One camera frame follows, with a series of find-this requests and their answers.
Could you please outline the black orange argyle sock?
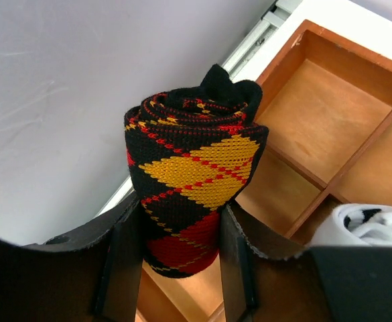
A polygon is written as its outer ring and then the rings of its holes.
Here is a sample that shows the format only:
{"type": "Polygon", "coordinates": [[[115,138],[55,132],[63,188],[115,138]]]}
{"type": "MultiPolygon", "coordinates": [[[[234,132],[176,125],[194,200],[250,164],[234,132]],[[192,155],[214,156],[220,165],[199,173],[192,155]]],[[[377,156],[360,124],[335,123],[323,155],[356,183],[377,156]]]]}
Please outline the black orange argyle sock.
{"type": "Polygon", "coordinates": [[[251,80],[231,81],[225,95],[201,83],[126,112],[127,163],[154,272],[187,278],[214,262],[220,215],[250,183],[267,143],[268,128],[255,122],[262,97],[251,80]]]}

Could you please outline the white sock with black stripes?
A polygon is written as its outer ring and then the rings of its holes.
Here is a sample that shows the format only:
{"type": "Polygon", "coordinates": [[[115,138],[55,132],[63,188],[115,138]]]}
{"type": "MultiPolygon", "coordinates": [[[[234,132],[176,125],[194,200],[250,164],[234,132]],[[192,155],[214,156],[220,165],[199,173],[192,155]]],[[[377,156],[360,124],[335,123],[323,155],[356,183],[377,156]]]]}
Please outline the white sock with black stripes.
{"type": "Polygon", "coordinates": [[[337,206],[308,245],[392,247],[392,206],[356,203],[337,206]]]}

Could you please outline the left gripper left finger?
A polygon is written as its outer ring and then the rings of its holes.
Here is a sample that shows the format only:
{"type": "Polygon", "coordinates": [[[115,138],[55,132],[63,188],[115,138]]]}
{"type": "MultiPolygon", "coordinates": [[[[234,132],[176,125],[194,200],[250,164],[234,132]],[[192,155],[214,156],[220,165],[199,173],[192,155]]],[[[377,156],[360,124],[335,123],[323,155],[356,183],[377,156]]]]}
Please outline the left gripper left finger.
{"type": "Polygon", "coordinates": [[[131,193],[44,244],[0,239],[0,321],[133,321],[143,255],[131,193]]]}

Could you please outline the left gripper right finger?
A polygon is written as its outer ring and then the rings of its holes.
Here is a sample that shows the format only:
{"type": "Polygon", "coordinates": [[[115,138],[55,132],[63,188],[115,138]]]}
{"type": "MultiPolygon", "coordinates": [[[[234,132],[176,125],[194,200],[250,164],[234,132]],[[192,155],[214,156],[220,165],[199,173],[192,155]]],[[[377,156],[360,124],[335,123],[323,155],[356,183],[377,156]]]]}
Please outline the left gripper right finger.
{"type": "Polygon", "coordinates": [[[392,247],[304,248],[231,203],[219,258],[227,321],[392,321],[392,247]]]}

